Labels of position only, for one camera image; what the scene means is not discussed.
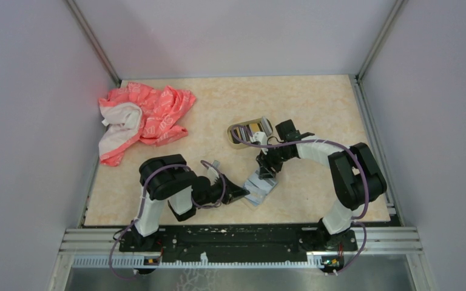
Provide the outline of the beige card sleeve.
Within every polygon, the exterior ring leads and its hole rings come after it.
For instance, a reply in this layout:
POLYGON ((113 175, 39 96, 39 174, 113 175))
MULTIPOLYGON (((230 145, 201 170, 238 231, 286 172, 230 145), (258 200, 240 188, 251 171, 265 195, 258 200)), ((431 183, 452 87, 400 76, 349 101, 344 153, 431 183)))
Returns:
POLYGON ((262 204, 265 198, 275 189, 278 181, 274 176, 260 178, 260 169, 251 174, 243 184, 243 188, 248 191, 245 196, 250 205, 257 207, 262 204))

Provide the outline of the cream card holder tray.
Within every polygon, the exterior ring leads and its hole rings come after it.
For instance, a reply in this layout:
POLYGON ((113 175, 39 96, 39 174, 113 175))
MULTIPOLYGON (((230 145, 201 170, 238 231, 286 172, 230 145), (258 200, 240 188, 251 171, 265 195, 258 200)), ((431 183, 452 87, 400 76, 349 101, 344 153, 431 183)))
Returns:
POLYGON ((241 141, 251 142, 251 137, 256 132, 263 132, 266 134, 267 137, 271 137, 274 133, 272 122, 268 118, 262 116, 257 119, 252 119, 249 121, 243 121, 230 125, 226 130, 229 145, 233 149, 244 149, 247 147, 247 145, 243 144, 238 139, 235 139, 233 134, 240 138, 241 141))

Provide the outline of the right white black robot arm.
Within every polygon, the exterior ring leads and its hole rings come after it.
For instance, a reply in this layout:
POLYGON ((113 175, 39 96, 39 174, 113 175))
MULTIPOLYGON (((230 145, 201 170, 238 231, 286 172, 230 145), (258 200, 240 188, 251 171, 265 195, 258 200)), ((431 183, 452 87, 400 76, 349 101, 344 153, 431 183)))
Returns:
POLYGON ((332 250, 341 242, 341 233, 350 228, 352 220, 363 217, 368 204, 387 191, 387 181, 371 149, 363 142, 345 147, 310 132, 301 133, 290 119, 278 124, 276 131, 282 140, 277 145, 270 145, 263 132, 255 132, 249 138, 261 148, 257 156, 259 177, 274 177, 283 163, 293 158, 329 168, 337 199, 319 221, 317 241, 323 249, 332 250))

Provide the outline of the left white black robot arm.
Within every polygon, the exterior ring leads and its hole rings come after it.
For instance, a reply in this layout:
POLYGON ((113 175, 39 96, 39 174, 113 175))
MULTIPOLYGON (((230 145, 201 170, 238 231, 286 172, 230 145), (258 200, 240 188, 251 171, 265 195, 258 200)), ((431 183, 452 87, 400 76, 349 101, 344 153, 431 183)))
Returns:
POLYGON ((181 154, 148 159, 139 168, 141 202, 132 229, 133 241, 141 250, 152 250, 158 242, 157 231, 164 205, 177 221, 193 217, 198 209, 212 209, 244 198, 249 191, 230 181, 219 171, 220 163, 201 164, 207 172, 197 175, 181 154))

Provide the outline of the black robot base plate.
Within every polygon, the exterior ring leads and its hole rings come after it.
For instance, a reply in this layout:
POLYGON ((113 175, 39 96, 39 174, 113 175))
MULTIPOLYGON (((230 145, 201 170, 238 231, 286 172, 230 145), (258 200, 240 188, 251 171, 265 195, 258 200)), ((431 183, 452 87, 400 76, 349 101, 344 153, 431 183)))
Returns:
POLYGON ((145 238, 128 230, 118 241, 121 252, 160 252, 164 263, 294 263, 308 252, 358 250, 353 230, 328 235, 318 223, 161 226, 145 238))

